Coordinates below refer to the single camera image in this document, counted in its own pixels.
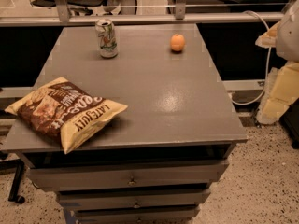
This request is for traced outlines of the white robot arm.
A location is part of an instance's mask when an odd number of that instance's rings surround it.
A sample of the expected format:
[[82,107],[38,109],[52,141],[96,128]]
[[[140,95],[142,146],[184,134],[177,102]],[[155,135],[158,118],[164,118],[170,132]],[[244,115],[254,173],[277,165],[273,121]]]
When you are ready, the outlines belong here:
[[281,21],[260,35],[255,44],[275,48],[277,56],[292,62],[299,61],[299,0],[294,2]]

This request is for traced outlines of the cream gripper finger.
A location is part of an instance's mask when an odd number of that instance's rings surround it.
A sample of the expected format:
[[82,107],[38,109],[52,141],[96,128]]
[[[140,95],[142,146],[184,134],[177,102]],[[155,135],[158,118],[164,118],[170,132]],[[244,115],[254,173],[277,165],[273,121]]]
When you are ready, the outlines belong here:
[[278,34],[278,23],[274,24],[268,31],[260,35],[255,44],[261,48],[274,48]]

